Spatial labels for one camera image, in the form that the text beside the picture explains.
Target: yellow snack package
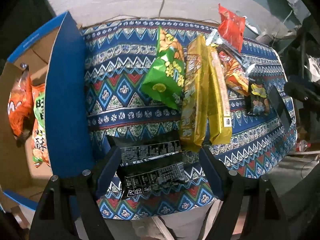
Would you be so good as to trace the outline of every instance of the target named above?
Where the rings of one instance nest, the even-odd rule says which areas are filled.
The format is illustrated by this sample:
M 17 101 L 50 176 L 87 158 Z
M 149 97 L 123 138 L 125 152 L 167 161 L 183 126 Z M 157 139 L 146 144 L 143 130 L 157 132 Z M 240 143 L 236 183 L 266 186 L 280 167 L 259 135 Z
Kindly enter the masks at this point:
M 209 101 L 209 62 L 205 38 L 199 35 L 187 48 L 180 142 L 186 150 L 198 151 L 206 134 Z
M 208 46 L 209 91 L 208 121 L 210 141 L 213 145 L 226 144 L 231 140 L 232 124 L 228 92 L 217 50 Z

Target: black snack bag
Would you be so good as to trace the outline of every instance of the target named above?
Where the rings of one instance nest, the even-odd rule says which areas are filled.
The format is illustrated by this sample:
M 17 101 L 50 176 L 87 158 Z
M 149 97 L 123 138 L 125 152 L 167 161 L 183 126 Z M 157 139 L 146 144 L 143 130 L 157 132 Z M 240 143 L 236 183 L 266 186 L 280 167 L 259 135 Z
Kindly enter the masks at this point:
M 122 153 L 121 166 L 162 158 L 181 152 L 179 132 L 173 130 L 143 141 L 108 136 L 110 146 L 118 146 Z
M 182 153 L 119 166 L 117 174 L 122 184 L 121 199 L 185 183 Z
M 247 115 L 268 115 L 270 111 L 266 90 L 262 84 L 249 82 L 249 96 L 245 97 L 248 108 Z

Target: table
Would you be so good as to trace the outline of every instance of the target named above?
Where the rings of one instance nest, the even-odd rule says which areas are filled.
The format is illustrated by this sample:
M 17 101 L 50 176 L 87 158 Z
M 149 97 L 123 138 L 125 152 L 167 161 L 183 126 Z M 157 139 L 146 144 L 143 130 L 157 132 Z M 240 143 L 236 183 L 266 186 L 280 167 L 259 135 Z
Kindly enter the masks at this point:
M 212 26 L 164 19 L 128 19 L 99 24 L 82 30 L 88 47 L 85 62 L 85 97 L 88 127 L 95 156 L 102 156 L 106 135 L 135 140 L 151 138 L 179 127 L 180 113 L 140 91 L 156 55 L 156 28 L 161 25 L 182 44 L 202 33 L 208 37 Z M 228 90 L 232 138 L 229 144 L 211 146 L 212 154 L 228 169 L 242 176 L 258 178 L 274 167 L 296 142 L 297 132 L 292 98 L 283 91 L 286 82 L 277 53 L 266 45 L 244 39 L 242 54 L 256 63 L 252 76 L 264 83 L 267 92 L 275 85 L 292 118 L 284 132 L 276 112 L 268 116 L 246 115 L 243 96 Z M 215 201 L 197 153 L 184 153 L 186 183 L 157 192 L 119 200 L 121 183 L 117 175 L 99 201 L 105 218 L 136 220 L 142 217 L 183 212 Z

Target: plastic bottle with red label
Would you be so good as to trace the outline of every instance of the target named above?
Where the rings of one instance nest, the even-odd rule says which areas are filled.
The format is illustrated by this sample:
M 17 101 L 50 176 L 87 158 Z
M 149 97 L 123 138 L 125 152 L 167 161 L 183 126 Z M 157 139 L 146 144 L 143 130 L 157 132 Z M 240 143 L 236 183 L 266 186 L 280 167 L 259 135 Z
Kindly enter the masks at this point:
M 296 143 L 296 152 L 304 152 L 311 146 L 306 140 L 301 140 Z

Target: orange snack bag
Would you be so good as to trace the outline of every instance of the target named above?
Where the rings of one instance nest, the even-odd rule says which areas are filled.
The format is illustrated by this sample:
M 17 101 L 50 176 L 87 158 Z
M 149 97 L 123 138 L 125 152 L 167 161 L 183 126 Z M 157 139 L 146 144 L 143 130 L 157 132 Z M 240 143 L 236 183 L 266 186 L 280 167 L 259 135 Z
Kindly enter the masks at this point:
M 245 18 L 239 17 L 235 13 L 222 7 L 220 4 L 219 14 L 221 17 L 221 24 L 218 27 L 218 32 L 222 38 L 227 40 L 232 46 L 241 52 Z
M 49 155 L 44 128 L 44 84 L 32 86 L 34 113 L 36 116 L 32 132 L 32 153 L 34 165 L 38 167 L 42 162 L 49 164 Z
M 30 135 L 32 114 L 32 86 L 28 70 L 25 70 L 19 80 L 15 82 L 8 102 L 9 122 L 17 142 L 24 143 Z
M 224 77 L 227 86 L 232 90 L 248 96 L 249 80 L 238 61 L 221 51 L 219 58 L 224 66 Z

